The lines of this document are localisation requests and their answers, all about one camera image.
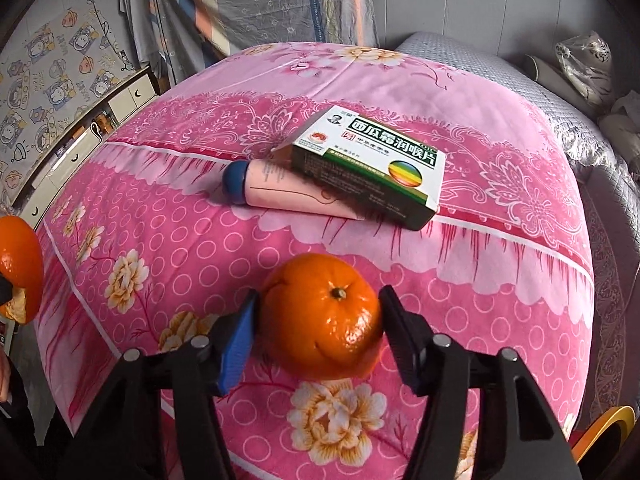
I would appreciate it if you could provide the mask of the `peeled orange mandarin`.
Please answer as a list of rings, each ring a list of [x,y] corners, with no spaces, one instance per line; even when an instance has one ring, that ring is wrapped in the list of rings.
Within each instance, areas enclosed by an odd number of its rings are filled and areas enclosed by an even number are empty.
[[[43,292],[42,250],[20,217],[1,218],[1,315],[21,325],[36,317]]]

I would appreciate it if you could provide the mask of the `whole orange mandarin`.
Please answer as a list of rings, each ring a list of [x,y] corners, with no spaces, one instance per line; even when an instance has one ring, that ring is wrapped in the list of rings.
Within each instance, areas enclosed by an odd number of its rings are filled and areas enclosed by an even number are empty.
[[[378,294],[345,261],[315,252],[278,266],[259,291],[257,339],[288,374],[337,380],[371,373],[383,338]]]

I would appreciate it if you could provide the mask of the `pink cream tube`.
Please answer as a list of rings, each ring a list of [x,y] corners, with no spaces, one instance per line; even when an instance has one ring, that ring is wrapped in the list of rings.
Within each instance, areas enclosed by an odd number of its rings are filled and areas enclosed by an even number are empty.
[[[235,205],[363,220],[364,213],[330,188],[267,159],[237,160],[222,173],[222,190]]]

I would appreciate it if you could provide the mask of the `green white medicine box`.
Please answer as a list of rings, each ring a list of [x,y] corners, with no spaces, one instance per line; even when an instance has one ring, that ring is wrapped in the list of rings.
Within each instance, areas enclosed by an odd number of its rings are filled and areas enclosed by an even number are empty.
[[[408,230],[438,211],[447,155],[354,110],[329,107],[290,147],[294,170]]]

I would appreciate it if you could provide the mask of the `yellow rimmed trash bin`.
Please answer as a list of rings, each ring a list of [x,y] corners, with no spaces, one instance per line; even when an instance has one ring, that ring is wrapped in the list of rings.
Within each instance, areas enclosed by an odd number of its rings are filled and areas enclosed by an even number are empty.
[[[614,406],[603,412],[572,445],[575,462],[582,462],[603,442],[618,452],[634,429],[636,420],[636,412],[629,405]]]

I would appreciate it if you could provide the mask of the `grey quilted corner sofa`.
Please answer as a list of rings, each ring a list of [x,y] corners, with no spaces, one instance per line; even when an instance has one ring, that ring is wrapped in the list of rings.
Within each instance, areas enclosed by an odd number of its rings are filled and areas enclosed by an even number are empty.
[[[516,65],[461,41],[415,32],[402,53],[443,62],[501,84],[538,106],[555,132],[586,205],[596,299],[582,407],[587,427],[615,405],[639,405],[639,187],[596,122]]]

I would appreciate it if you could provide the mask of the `pink floral tablecloth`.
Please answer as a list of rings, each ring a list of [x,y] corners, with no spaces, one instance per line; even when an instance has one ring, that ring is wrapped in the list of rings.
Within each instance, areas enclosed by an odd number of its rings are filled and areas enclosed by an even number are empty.
[[[337,105],[447,155],[438,211],[411,231],[235,205],[237,160],[291,166],[290,143]],[[77,479],[74,437],[130,348],[178,349],[239,310],[250,290],[315,252],[466,350],[518,352],[564,437],[582,404],[594,283],[584,206],[544,114],[506,88],[373,48],[265,44],[164,93],[66,182],[37,231],[46,280],[37,337],[72,433],[51,439],[43,479]],[[404,385],[383,328],[363,377],[288,374],[255,339],[240,382],[214,401],[234,478],[407,479],[426,401]]]

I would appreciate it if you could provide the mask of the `white drawer cabinet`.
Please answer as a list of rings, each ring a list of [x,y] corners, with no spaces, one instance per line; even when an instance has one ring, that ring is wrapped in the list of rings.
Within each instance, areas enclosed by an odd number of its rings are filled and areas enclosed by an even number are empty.
[[[35,172],[21,185],[11,205],[14,214],[32,228],[39,226],[55,197],[89,155],[159,94],[151,67],[145,65],[82,112],[49,145]]]

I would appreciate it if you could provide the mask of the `grey bolster cushion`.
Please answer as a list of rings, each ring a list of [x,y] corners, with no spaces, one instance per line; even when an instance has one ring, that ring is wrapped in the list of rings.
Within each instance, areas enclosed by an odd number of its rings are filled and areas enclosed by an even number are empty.
[[[597,117],[597,111],[554,66],[541,58],[526,54],[523,58],[522,70],[531,80],[570,103],[582,114],[591,119]]]

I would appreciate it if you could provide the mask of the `silver plastic bag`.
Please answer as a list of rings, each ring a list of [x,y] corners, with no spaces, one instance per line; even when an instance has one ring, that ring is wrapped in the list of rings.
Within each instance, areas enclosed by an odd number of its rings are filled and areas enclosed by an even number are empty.
[[[598,112],[607,112],[615,101],[612,52],[592,30],[555,45],[555,56],[566,79]]]

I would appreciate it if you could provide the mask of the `striped hanging cloth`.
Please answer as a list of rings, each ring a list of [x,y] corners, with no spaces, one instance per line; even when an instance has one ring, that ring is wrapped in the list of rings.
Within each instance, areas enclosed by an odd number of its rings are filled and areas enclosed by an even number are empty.
[[[373,0],[119,0],[138,62],[169,87],[274,42],[375,46]]]

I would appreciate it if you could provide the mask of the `cartoon print wall cloth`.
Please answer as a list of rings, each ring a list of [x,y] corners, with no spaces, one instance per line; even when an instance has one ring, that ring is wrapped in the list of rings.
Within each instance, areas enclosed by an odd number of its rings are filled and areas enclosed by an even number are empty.
[[[66,130],[136,71],[96,0],[1,58],[1,197],[11,205]]]

